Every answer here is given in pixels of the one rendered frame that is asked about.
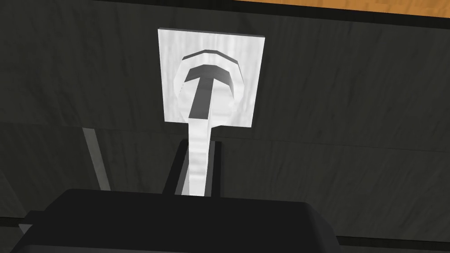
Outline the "white door handle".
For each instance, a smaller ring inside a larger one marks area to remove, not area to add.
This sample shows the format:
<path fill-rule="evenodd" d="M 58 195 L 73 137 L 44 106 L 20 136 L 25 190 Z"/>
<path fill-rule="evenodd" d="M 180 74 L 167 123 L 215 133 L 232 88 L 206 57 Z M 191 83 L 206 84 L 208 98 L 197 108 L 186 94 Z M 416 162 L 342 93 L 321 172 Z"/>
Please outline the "white door handle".
<path fill-rule="evenodd" d="M 265 38 L 158 29 L 165 122 L 188 126 L 176 195 L 210 196 L 211 131 L 250 128 Z"/>

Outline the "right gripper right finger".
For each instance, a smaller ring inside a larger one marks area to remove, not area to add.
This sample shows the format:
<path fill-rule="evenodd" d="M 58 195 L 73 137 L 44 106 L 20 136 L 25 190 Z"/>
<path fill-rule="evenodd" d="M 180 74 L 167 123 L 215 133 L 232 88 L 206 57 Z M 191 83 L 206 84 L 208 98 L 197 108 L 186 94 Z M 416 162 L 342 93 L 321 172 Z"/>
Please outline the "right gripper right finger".
<path fill-rule="evenodd" d="M 222 192 L 222 142 L 212 141 L 212 157 L 210 159 L 210 196 L 221 197 Z"/>

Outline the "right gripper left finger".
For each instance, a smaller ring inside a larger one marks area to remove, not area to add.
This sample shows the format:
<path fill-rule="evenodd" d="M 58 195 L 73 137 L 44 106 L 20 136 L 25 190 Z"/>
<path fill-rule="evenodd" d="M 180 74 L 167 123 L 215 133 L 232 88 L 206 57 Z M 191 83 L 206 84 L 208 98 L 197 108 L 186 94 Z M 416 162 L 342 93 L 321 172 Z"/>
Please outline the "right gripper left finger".
<path fill-rule="evenodd" d="M 175 195 L 177 186 L 179 184 L 181 171 L 185 161 L 186 153 L 188 152 L 189 142 L 187 139 L 182 139 L 177 148 L 175 157 L 173 159 L 169 175 L 167 177 L 165 186 L 163 188 L 163 195 Z"/>

